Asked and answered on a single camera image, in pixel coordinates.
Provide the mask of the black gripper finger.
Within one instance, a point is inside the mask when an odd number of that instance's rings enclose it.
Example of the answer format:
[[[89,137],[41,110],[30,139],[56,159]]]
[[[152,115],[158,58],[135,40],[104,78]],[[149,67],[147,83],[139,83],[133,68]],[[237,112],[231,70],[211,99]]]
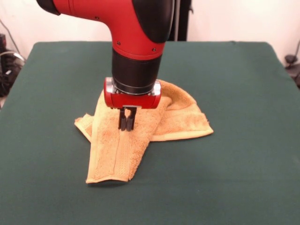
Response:
[[[136,107],[129,107],[127,109],[130,111],[130,114],[127,117],[126,130],[127,131],[132,131],[134,129],[134,123],[135,123],[135,116],[136,116],[137,108]]]
[[[121,108],[120,113],[119,113],[119,126],[118,126],[118,129],[119,130],[126,130],[126,126],[127,126],[127,118],[125,116],[125,108]]]

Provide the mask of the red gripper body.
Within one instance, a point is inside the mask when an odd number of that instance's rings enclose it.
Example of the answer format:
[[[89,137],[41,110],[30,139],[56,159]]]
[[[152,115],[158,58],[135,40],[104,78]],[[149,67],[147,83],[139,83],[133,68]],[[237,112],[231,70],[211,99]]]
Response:
[[[120,92],[114,85],[113,78],[106,77],[104,81],[104,100],[110,108],[140,107],[142,109],[155,109],[161,99],[161,88],[161,82],[156,80],[153,89],[149,93],[133,95]]]

